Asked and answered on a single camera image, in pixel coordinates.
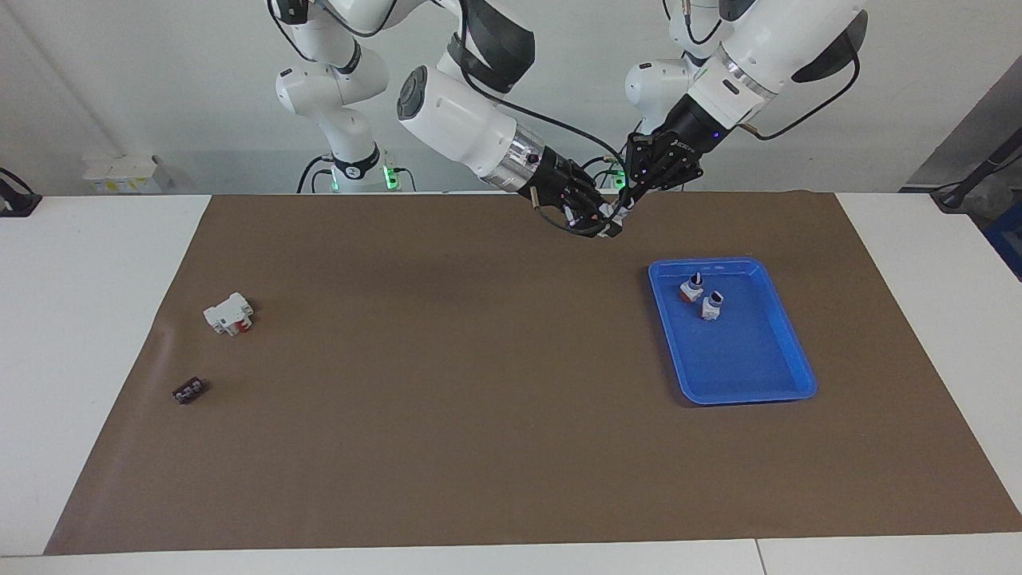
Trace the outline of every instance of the blue plastic tray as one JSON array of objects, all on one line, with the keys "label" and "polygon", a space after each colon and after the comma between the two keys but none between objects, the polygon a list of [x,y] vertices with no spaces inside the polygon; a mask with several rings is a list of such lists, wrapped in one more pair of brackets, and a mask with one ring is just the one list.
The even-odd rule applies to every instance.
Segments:
[{"label": "blue plastic tray", "polygon": [[[702,272],[704,295],[724,295],[721,319],[704,322],[702,302],[679,287]],[[802,346],[766,268],[751,257],[670,259],[649,268],[678,381],[700,405],[807,399],[817,393]]]}]

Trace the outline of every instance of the white tabletop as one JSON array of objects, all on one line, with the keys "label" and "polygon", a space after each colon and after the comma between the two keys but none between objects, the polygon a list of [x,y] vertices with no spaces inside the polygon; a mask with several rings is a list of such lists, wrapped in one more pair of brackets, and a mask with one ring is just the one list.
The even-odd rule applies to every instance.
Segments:
[{"label": "white tabletop", "polygon": [[[928,196],[839,197],[1022,508],[1022,284],[967,218]],[[51,197],[0,221],[0,293],[30,296],[0,324],[0,555],[45,547],[207,201]],[[1020,549],[1022,534],[203,552],[3,559],[0,572],[1009,573]]]}]

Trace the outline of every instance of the green light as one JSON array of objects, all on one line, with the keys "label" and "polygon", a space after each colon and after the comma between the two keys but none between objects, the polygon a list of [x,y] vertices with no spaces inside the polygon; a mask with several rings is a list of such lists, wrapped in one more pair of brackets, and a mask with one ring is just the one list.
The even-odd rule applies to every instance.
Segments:
[{"label": "green light", "polygon": [[386,178],[387,189],[398,189],[401,187],[401,181],[398,180],[398,173],[389,165],[383,165],[383,177]]}]

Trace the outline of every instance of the brown mat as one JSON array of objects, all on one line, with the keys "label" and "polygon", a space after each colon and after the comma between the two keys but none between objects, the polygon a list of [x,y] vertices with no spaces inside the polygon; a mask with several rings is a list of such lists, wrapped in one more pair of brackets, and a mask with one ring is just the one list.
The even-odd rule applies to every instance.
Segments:
[{"label": "brown mat", "polygon": [[[820,393],[697,409],[646,269],[746,253]],[[234,291],[232,340],[201,313]],[[832,195],[654,195],[613,241],[512,196],[231,196],[46,552],[993,531],[1022,518]]]}]

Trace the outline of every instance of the small white connector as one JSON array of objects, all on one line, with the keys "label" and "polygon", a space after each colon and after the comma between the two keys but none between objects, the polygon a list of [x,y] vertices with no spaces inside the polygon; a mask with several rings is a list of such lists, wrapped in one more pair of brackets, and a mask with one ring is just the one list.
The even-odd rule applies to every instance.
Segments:
[{"label": "small white connector", "polygon": [[251,330],[252,314],[248,300],[235,292],[224,303],[205,310],[202,316],[214,332],[228,334],[233,338]]},{"label": "small white connector", "polygon": [[682,283],[682,299],[687,304],[693,304],[703,295],[702,274],[696,273],[688,281]]},{"label": "small white connector", "polygon": [[721,318],[722,305],[724,305],[724,296],[719,292],[713,292],[708,298],[704,298],[702,319],[706,322],[716,322]]}]

